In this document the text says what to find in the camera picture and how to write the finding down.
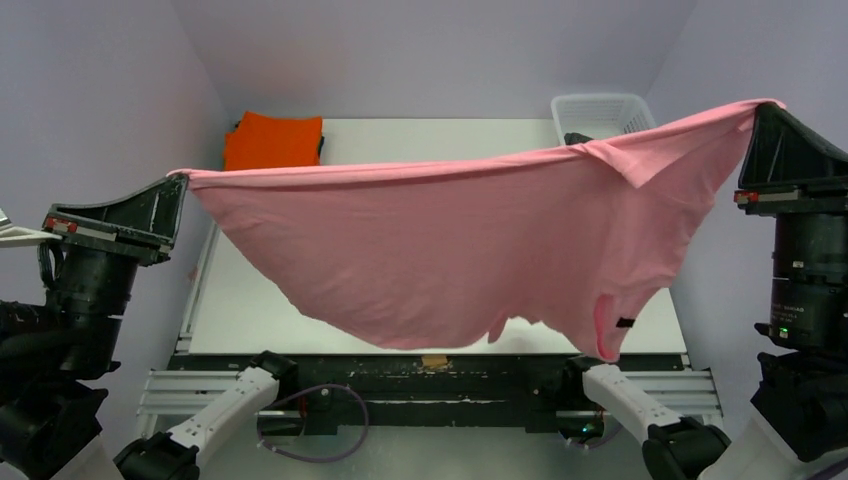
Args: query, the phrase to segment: folded orange fabric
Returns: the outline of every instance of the folded orange fabric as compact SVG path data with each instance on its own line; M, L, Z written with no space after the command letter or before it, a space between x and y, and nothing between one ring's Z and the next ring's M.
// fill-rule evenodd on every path
M245 112L228 133L224 170L308 167L319 164L322 118L271 118Z

